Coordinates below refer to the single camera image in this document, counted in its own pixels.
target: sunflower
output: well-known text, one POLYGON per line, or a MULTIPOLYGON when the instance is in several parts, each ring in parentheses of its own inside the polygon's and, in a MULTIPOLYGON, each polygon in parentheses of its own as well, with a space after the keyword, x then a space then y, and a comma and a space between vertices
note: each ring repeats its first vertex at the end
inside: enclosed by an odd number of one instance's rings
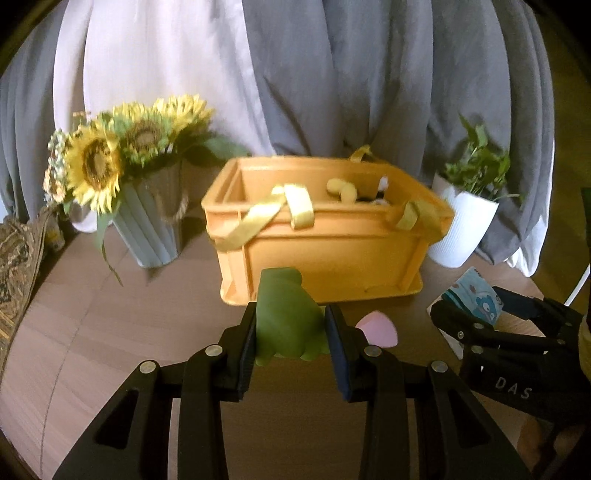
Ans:
POLYGON ((109 125, 121 139, 123 157, 131 164, 142 166, 166 151, 173 133, 170 118, 140 103, 124 103, 114 108, 109 125))
POLYGON ((97 213, 112 211, 123 174, 116 136, 102 126, 79 127, 66 152, 68 184, 78 203, 97 213))
POLYGON ((189 125, 195 125, 206 129, 213 115, 213 109, 206 107, 207 102, 201 100, 199 95, 182 95, 170 97, 168 100, 159 98, 154 104, 154 109, 162 115, 172 119, 174 135, 189 125))

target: orange plastic crate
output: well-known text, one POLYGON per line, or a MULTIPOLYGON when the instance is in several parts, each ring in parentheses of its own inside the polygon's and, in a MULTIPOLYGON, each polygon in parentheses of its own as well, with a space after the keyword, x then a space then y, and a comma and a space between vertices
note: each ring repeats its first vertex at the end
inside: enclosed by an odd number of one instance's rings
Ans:
POLYGON ((314 226, 294 231, 284 207, 241 249, 218 252, 223 301, 232 305, 255 301, 261 271, 273 267, 297 268, 303 287, 318 303, 403 296, 422 289, 419 267, 428 247, 422 226, 402 231, 392 224, 402 217, 409 200, 435 205, 443 232, 449 229, 453 211, 431 190, 389 164, 310 157, 230 160, 202 200, 208 234, 224 238, 251 206, 274 186, 286 183, 307 187, 314 226), (329 179, 341 178, 354 183, 360 196, 374 198, 383 176, 388 177, 385 198, 391 206, 345 205, 326 192, 329 179))

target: rivet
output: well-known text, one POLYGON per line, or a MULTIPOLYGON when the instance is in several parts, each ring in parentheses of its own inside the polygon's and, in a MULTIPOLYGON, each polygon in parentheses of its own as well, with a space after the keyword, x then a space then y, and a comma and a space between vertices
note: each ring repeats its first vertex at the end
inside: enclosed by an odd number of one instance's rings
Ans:
POLYGON ((223 352, 223 348, 220 345, 210 345, 205 349, 205 355, 207 356, 218 356, 223 352))
POLYGON ((150 374, 156 370, 156 364, 152 360, 148 360, 139 366, 139 371, 143 374, 150 374))
POLYGON ((435 360, 431 364, 431 368, 439 374, 444 374, 445 372, 447 372, 448 366, 447 363, 442 362, 441 360, 435 360))
POLYGON ((368 345, 363 349, 363 352, 365 355, 373 357, 382 355, 382 349, 375 345, 368 345))

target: pink eraser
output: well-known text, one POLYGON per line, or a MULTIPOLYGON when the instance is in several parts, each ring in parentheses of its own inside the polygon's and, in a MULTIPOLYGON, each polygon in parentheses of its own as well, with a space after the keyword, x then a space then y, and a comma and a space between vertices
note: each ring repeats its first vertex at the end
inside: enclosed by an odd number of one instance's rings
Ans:
POLYGON ((390 348, 398 345, 398 332, 392 320, 377 310, 363 317, 356 328, 361 330, 370 345, 390 348))

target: table surface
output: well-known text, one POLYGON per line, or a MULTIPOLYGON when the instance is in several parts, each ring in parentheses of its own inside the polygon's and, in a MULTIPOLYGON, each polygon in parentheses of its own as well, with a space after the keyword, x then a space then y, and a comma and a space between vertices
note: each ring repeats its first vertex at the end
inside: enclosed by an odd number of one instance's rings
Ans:
MULTIPOLYGON (((190 234, 202 220, 187 218, 185 224, 190 234)), ((217 257, 206 235, 194 236, 179 260, 158 271, 140 269, 113 228, 106 249, 125 287, 110 274, 93 237, 77 236, 36 292, 0 386, 0 425, 43 480, 54 475, 141 361, 183 362, 242 317, 242 307, 225 305, 219 297, 217 257)), ((492 267, 473 256, 462 268, 448 270, 427 259, 419 294, 343 303, 345 318, 354 325, 381 310, 398 329, 400 341, 391 351, 400 360, 428 365, 439 359, 457 369, 459 361, 426 308, 471 265, 492 285, 541 296, 530 279, 505 264, 492 267)), ((516 443, 524 415, 483 401, 516 443)), ((177 416, 176 403, 169 478, 176 478, 177 416)), ((328 355, 311 363, 276 358, 255 367, 245 399, 224 404, 222 417, 230 479, 357 478, 365 405, 342 401, 328 355)), ((416 445, 411 449, 416 452, 416 445)), ((414 458, 411 466, 416 478, 414 458)))

